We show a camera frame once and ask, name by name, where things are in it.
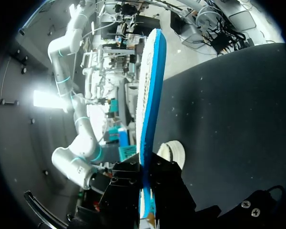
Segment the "bolt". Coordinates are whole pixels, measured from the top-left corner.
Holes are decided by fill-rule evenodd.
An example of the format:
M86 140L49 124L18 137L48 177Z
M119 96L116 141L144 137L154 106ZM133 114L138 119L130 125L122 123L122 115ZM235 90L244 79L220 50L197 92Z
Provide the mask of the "bolt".
M261 214L261 210L258 208L253 209L251 212L251 216L253 217L258 217L260 214Z
M244 200L244 201L242 202L242 208L249 208L250 206L251 206L250 201Z
M23 75L23 74L25 74L26 72L27 72L27 68L22 68L21 74Z
M47 170L43 170L42 173L46 176L49 174L49 172Z
M28 56L25 56L22 60L21 60L21 62L26 62L27 60L28 60Z
M5 99L0 99L0 105L15 105L19 106L19 101L15 100L13 103L12 102L6 102Z
M112 179L111 179L111 182L113 182L113 183L115 183L115 182L117 182L118 181L118 178L116 178L116 177L113 177Z

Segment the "shoe insole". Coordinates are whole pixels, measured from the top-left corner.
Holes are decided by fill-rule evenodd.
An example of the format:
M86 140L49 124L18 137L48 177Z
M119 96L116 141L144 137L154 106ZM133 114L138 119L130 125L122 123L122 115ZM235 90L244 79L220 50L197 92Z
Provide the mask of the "shoe insole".
M160 104L165 59L165 37L161 30L154 29L148 36L143 50L136 113L137 153L139 153L143 170L143 204L140 205L140 211L143 212L142 218L147 217L150 209L148 169L153 153L153 137Z

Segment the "light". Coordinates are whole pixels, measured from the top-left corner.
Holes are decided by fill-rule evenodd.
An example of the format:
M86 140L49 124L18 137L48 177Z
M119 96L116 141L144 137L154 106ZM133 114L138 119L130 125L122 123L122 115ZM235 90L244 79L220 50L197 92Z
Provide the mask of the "light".
M75 6L74 6L74 4L71 4L69 6L69 12L70 12L71 18L73 18L73 16L75 15Z
M65 109L66 103L58 96L41 91L34 91L33 104L38 107Z
M92 35L94 35L94 22L91 22L91 31L92 31Z
M100 11L100 13L99 13L99 17L103 14L104 9L105 9L105 4L104 4L104 5L102 6L102 8L101 8L101 11Z

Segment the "machine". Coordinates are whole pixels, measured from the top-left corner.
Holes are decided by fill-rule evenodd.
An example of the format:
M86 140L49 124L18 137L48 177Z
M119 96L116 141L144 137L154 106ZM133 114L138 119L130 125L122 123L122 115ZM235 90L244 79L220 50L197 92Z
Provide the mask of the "machine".
M245 37L239 31L232 30L227 27L227 21L233 19L233 25L237 25L235 15L238 14L236 7L233 13L227 18L224 15L225 3L220 3L218 7L210 2L207 6L202 6L199 1L180 0L183 4L189 6L188 10L176 10L171 4L161 4L154 1L145 0L144 3L153 4L164 7L171 11L172 22L171 27L176 34L183 40L183 44L191 48L199 48L202 45L211 45L220 53L227 46L233 46L240 41L244 41ZM90 119L87 115L87 105L98 104L101 99L106 99L104 96L104 86L106 84L106 75L117 72L121 69L128 69L128 77L133 78L131 85L126 87L129 91L132 86L136 86L135 80L136 71L129 71L125 63L117 69L112 68L110 71L104 67L106 58L111 60L112 66L119 65L119 58L126 56L136 56L135 50L127 50L118 48L107 49L102 45L95 50L87 51L82 58L82 74L85 76L85 93L77 94L72 82L73 76L66 64L64 57L76 54L80 46L85 44L87 35L82 35L84 27L90 23L89 18L97 12L97 5L102 1L95 2L94 0L81 0L76 6L72 19L70 20L64 36L53 40L48 47L48 55L53 65L55 81L60 97L65 102L65 112L74 112L74 124L77 131L77 136L74 141L67 147L59 147L52 154L52 163L59 169L69 180L79 185L83 189L94 189L103 194L100 206L100 212L91 212L89 210L79 208L75 218L70 220L67 225L56 219L35 199L32 193L27 192L25 198L29 205L33 208L36 214L51 228L138 228L139 227L139 199L141 183L141 168L138 163L137 155L117 163L112 168L113 177L108 180L108 187L105 193L99 191L98 180L102 174L98 171L97 166L103 162L102 147L96 139L93 132ZM97 12L98 14L106 14L106 12ZM113 22L104 25L102 28L107 28L114 25L116 22L123 22L113 17ZM131 28L132 21L128 20L128 28ZM121 33L113 34L120 36L120 45L123 45L127 40L125 29L120 26L118 28ZM236 39L230 39L225 33L233 34ZM133 100L135 95L128 94L127 98ZM130 105L131 110L134 110L133 104ZM269 191L257 191L248 197L239 206L231 212L218 218L220 209L218 206L213 206L199 212L195 212L195 202L192 200L185 184L181 179L181 170L174 162L167 162L156 154L152 158L152 168L150 171L152 191L155 198L156 208L156 225L159 228L173 228L179 225L179 222L189 222L189 219L194 219L199 225L231 225L235 226L242 220L249 219L250 225L260 226L267 222L270 217L270 212L274 208L276 201L271 198ZM171 196L178 196L178 203L170 201Z

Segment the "cable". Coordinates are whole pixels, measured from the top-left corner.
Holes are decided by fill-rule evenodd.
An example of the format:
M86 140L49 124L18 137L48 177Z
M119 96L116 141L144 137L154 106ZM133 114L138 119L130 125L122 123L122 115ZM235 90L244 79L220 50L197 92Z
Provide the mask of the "cable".
M77 60L77 53L75 53L75 56L74 56L74 63L73 63L73 72L72 72L72 77L71 77L71 80L73 81L74 80L74 75L75 75L75 67L76 67L76 60Z
M161 1L161 0L155 0L155 1L161 2L162 4L165 4L165 5L170 6L170 7L174 7L176 9L178 9L178 10L182 10L182 9L179 8L179 6L175 6L175 5L170 4L170 3L166 2L166 1Z
M105 117L105 119L106 119L105 131L104 131L102 137L101 137L101 138L98 140L98 142L97 142L97 143L100 143L100 141L102 141L102 140L104 139L105 135L106 135L106 130L107 130L107 128L108 128L108 122L109 122L109 121L108 121L107 115L106 115L105 111L103 110L103 108L102 108L100 105L98 105L98 107L99 107L99 109L104 113L104 117Z
M115 18L114 16L112 16L112 15L110 15L110 16L114 18L114 21L113 21L112 23L110 23L109 25L105 25L105 26L99 27L99 28L97 28L97 29L95 29L95 30L93 30L93 31L91 31L91 32L89 32L89 33L87 33L86 35L84 35L84 36L82 37L82 39L84 39L85 37L87 37L89 34L91 34L91 33L93 33L93 32L96 32L96 31L98 31L98 30L101 30L101 29L104 29L104 28L107 28L107 27L109 27L109 26L114 25L114 24L116 23L116 18Z
M177 33L176 33L176 35L179 37L179 39L181 40L184 40L185 42L188 42L188 41L186 41L185 39L183 39L182 37L180 37ZM190 48L190 49L192 49L192 50L194 50L195 52L197 52L197 53L200 53L200 54L202 54L202 55L210 55L210 56L212 56L212 55L217 55L217 54L210 54L210 53L203 53L203 52L200 52L200 51L198 51L198 50L196 50L196 49L194 49L194 48L192 48L192 47L190 47L190 46L187 46L188 48Z
M8 70L8 67L9 67L9 64L10 64L10 60L11 60L11 57L9 57L9 61L8 61L7 65L6 65L6 68L5 68L5 72L4 72L4 76L3 76L3 80L2 80L2 86L1 86L0 99L2 99L2 91L3 91L5 75L6 75L6 71Z
M95 103L93 103L93 101L92 101L91 99L86 99L86 98L81 97L81 96L79 96L78 94L76 94L76 92L74 91L74 89L72 89L72 93L73 93L76 97L78 97L78 98L80 98L80 99L83 99L84 101L88 102L89 104L95 105Z
M185 17L189 16L195 9L192 9Z
M43 222L40 222L37 226L37 229L41 228L41 226L43 225L44 223Z
M263 33L262 31L260 31L260 32L262 33L263 37L265 38L265 35L264 35L264 33Z
M246 7L245 7L245 9L248 10L248 11L252 10L252 8L253 8L253 5L251 5L251 7L250 7L249 5L247 5L247 4L242 4L242 5L249 7L249 8L246 8Z
M271 191L273 191L274 189L280 189L281 192L282 192L282 196L285 194L285 189L284 189L284 187L281 186L281 185L273 186L273 187L267 189L266 192L271 192Z
M209 6L209 5L207 5L207 6L202 7L202 8L199 10L198 13L202 13L202 11L203 11L204 9L206 9L206 8L212 8L212 9L221 11L220 9L218 9L218 8L216 8L216 7L214 7L214 6Z
M197 15L197 17L196 17L196 24L197 24L198 26L199 26L199 18L200 18L202 15L205 15L205 14L207 14L207 13L216 14L216 15L218 15L219 17L221 17L221 19L224 20L224 18L223 18L219 13L217 13L217 12L214 12L214 11L202 12L202 13L199 13L199 14Z
M183 39L180 35L178 35L178 34L176 33L176 31L174 31L174 32L175 32L175 34L179 37L180 40L183 40L183 41L185 41L185 42L188 42L187 40ZM208 46L211 46L210 44L208 44L208 43L206 43L206 42L203 42L203 41L200 41L200 42L188 42L188 43L190 43L190 44L201 44L201 43L203 43L203 44L206 44L206 45L208 45Z
M157 3L157 2L152 2L152 1L150 1L150 0L144 0L144 1L119 0L119 1L121 1L121 2L144 3L144 4L149 4L149 5L153 5L153 6L162 7L162 8L164 8L164 9L166 9L166 10L169 10L169 11L171 11L171 12L173 12L173 13L178 14L178 15L179 15L181 18L183 18L184 20L190 22L190 24L195 25L195 24L193 24L188 18L186 18L187 15L184 16L184 15L182 15L180 12L178 12L178 11L176 11L176 10L170 8L170 7L167 7L167 4L170 5L170 6L172 6L172 7L174 7L174 8L176 8L176 6L174 6L174 5L170 4L170 3L164 2L164 1L158 0L158 2L161 2L162 4L165 4L165 5L161 5L161 4Z

